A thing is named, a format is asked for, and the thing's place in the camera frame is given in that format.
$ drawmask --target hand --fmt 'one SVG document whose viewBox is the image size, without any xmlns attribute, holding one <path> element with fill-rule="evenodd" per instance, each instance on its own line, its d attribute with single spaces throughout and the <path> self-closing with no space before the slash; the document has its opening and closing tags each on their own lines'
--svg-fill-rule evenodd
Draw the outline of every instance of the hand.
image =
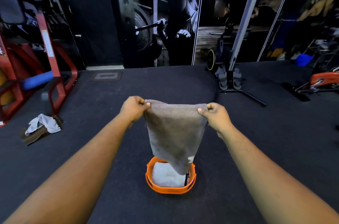
<svg viewBox="0 0 339 224">
<path fill-rule="evenodd" d="M 180 38 L 180 37 L 191 37 L 191 34 L 186 30 L 186 29 L 180 29 L 179 32 L 176 35 L 176 38 Z"/>
<path fill-rule="evenodd" d="M 130 121 L 129 128 L 133 122 L 139 120 L 144 111 L 150 107 L 150 103 L 145 104 L 145 100 L 139 96 L 130 96 L 122 105 L 119 115 Z"/>
<path fill-rule="evenodd" d="M 162 34 L 164 27 L 165 27 L 165 24 L 166 24 L 166 19 L 158 20 L 157 24 L 158 24 L 157 32 L 158 32 L 158 34 Z"/>
<path fill-rule="evenodd" d="M 220 138 L 223 138 L 221 134 L 227 129 L 233 127 L 233 124 L 231 123 L 231 119 L 225 107 L 220 104 L 211 102 L 207 104 L 207 109 L 208 111 L 199 108 L 198 112 L 200 115 L 207 118 L 207 120 L 209 121 L 209 125 L 214 130 L 216 130 Z"/>
</svg>

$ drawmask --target crumpled white cloth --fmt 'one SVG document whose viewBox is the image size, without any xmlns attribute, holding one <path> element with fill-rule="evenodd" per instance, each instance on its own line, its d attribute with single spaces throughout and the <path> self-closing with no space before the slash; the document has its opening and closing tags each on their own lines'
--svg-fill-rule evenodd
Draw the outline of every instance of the crumpled white cloth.
<svg viewBox="0 0 339 224">
<path fill-rule="evenodd" d="M 29 122 L 29 127 L 26 130 L 25 135 L 28 136 L 30 133 L 36 131 L 42 126 L 45 126 L 47 131 L 51 134 L 61 130 L 55 119 L 44 114 L 40 114 Z"/>
</svg>

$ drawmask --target floor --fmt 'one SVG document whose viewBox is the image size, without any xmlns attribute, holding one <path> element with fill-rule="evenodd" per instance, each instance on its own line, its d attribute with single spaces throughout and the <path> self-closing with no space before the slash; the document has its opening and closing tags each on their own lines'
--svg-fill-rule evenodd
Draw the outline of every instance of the floor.
<svg viewBox="0 0 339 224">
<path fill-rule="evenodd" d="M 288 62 L 243 63 L 244 89 L 266 101 L 224 94 L 234 125 L 265 154 L 339 211 L 339 95 L 300 102 L 280 83 L 309 70 Z M 119 81 L 91 81 L 83 72 L 62 108 L 62 131 L 26 147 L 19 134 L 42 112 L 36 93 L 0 129 L 0 222 L 116 116 L 130 95 L 172 104 L 215 99 L 217 84 L 203 66 L 125 69 Z M 127 131 L 89 223 L 264 223 L 226 146 L 209 127 L 194 159 L 197 182 L 181 196 L 157 194 L 146 181 L 152 158 L 146 123 Z"/>
</svg>

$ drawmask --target white towel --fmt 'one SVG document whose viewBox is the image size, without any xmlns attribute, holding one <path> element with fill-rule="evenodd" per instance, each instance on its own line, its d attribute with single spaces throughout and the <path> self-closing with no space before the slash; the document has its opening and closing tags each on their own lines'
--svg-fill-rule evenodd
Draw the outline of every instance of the white towel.
<svg viewBox="0 0 339 224">
<path fill-rule="evenodd" d="M 28 136 L 30 133 L 36 131 L 42 126 L 45 126 L 47 131 L 51 134 L 61 130 L 55 119 L 44 114 L 40 114 L 29 122 L 29 127 L 26 130 L 25 135 Z"/>
<path fill-rule="evenodd" d="M 154 164 L 152 182 L 158 186 L 183 187 L 185 186 L 185 179 L 186 175 L 179 175 L 169 163 L 156 162 Z"/>
</svg>

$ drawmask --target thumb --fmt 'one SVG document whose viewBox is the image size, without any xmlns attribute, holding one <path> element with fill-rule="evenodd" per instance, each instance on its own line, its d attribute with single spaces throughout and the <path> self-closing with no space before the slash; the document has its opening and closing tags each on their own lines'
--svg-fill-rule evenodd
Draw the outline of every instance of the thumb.
<svg viewBox="0 0 339 224">
<path fill-rule="evenodd" d="M 198 112 L 199 112 L 200 115 L 202 115 L 206 118 L 208 118 L 208 116 L 210 115 L 210 113 L 208 111 L 201 109 L 201 108 L 198 108 Z"/>
<path fill-rule="evenodd" d="M 150 102 L 147 102 L 147 103 L 142 105 L 142 108 L 143 108 L 144 111 L 147 110 L 149 107 L 150 107 Z"/>
</svg>

